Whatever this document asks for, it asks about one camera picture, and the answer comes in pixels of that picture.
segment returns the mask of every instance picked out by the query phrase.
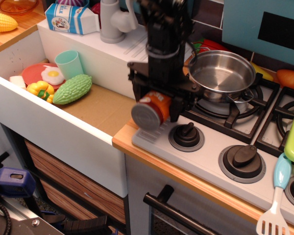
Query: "cabinet drawer front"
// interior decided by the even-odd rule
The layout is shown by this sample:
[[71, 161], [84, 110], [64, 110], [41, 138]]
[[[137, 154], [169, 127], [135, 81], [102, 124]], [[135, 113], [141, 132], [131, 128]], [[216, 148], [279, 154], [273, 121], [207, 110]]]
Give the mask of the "cabinet drawer front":
[[0, 77], [0, 122], [120, 197], [124, 154], [112, 137]]
[[[58, 205], [58, 207], [60, 207], [67, 213], [74, 216], [76, 219], [85, 220], [97, 218], [97, 216], [95, 216], [93, 213], [91, 213], [90, 211], [88, 211], [87, 209], [85, 209], [84, 207], [82, 207], [66, 195], [62, 194], [46, 182], [41, 181], [41, 183], [44, 186], [44, 189], [49, 200], [52, 201], [54, 204]], [[112, 226], [109, 226], [109, 228], [112, 230], [112, 232], [115, 233], [115, 228], [113, 228]]]
[[35, 166], [56, 183], [69, 189], [105, 214], [125, 224], [123, 199], [26, 141]]

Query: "gray can lid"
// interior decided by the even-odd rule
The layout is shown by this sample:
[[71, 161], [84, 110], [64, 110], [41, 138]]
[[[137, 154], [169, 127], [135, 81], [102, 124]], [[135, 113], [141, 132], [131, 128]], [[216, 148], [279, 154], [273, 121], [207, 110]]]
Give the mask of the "gray can lid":
[[148, 131], [157, 130], [161, 124], [157, 112], [147, 104], [137, 103], [132, 108], [132, 118], [140, 128]]

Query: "milk carton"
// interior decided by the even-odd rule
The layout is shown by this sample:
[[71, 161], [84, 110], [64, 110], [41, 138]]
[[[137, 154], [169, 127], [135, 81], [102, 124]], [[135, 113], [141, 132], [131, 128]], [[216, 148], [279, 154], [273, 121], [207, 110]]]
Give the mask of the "milk carton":
[[87, 7], [53, 3], [45, 15], [51, 30], [77, 34], [100, 32], [98, 15]]

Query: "black burner grate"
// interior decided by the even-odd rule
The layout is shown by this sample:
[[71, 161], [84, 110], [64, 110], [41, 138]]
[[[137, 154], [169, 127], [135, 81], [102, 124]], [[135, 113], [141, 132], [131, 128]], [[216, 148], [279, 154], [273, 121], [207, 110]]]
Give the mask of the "black burner grate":
[[[253, 108], [247, 111], [247, 113], [240, 114], [236, 105], [230, 104], [230, 115], [219, 117], [220, 119], [222, 119], [222, 121], [219, 121], [213, 118], [215, 115], [214, 114], [211, 115], [209, 111], [202, 111], [204, 114], [199, 112], [198, 106], [195, 106], [190, 111], [185, 111], [182, 115], [193, 121], [196, 121], [205, 126], [208, 126], [216, 131], [219, 131], [223, 134], [236, 138], [244, 143], [250, 144], [256, 133], [257, 128], [262, 122], [268, 108], [272, 104], [280, 88], [279, 84], [277, 83], [274, 83], [265, 79], [259, 79], [259, 78], [256, 80], [258, 81], [258, 83], [253, 85], [254, 87], [250, 87], [251, 90], [255, 89], [256, 91], [257, 90], [259, 91], [260, 87], [265, 87], [271, 90], [271, 94], [267, 101], [263, 101], [262, 94], [259, 93], [258, 94], [259, 97], [256, 97], [249, 102], [249, 104], [252, 105]], [[233, 125], [237, 121], [237, 119], [245, 118], [251, 114], [257, 115], [257, 121], [255, 125], [253, 126], [250, 133], [247, 134], [233, 128]]]
[[[268, 116], [261, 132], [259, 133], [259, 136], [257, 137], [256, 140], [256, 147], [267, 152], [270, 153], [271, 155], [274, 155], [276, 157], [280, 156], [280, 154], [284, 151], [284, 147], [285, 147], [285, 143], [286, 140], [288, 138], [288, 134], [289, 131], [286, 131], [283, 127], [283, 123], [282, 123], [282, 119], [286, 118], [289, 120], [293, 120], [294, 119], [294, 112], [290, 111], [290, 109], [292, 107], [294, 107], [294, 100], [281, 105], [281, 101], [285, 96], [290, 96], [294, 99], [294, 90], [288, 87], [284, 87], [281, 91], [281, 93], [279, 94], [279, 97], [276, 101], [276, 103], [274, 104], [274, 107], [270, 113], [270, 115]], [[274, 146], [270, 143], [265, 142], [264, 139], [264, 135], [265, 132], [268, 128], [268, 126], [270, 125], [270, 123], [275, 123], [276, 124], [276, 128], [278, 129], [281, 137], [282, 137], [282, 141], [280, 142], [279, 146]]]

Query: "red plate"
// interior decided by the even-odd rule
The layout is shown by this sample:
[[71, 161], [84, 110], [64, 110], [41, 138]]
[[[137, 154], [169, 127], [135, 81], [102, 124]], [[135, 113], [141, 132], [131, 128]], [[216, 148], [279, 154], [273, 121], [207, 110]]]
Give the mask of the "red plate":
[[[57, 67], [57, 65], [50, 63], [39, 63], [25, 68], [22, 72], [22, 77], [25, 84], [28, 86], [34, 82], [42, 81], [43, 78], [41, 77], [41, 72], [44, 71], [47, 67]], [[65, 80], [59, 85], [53, 85], [53, 88], [57, 90], [63, 83], [65, 83]]]

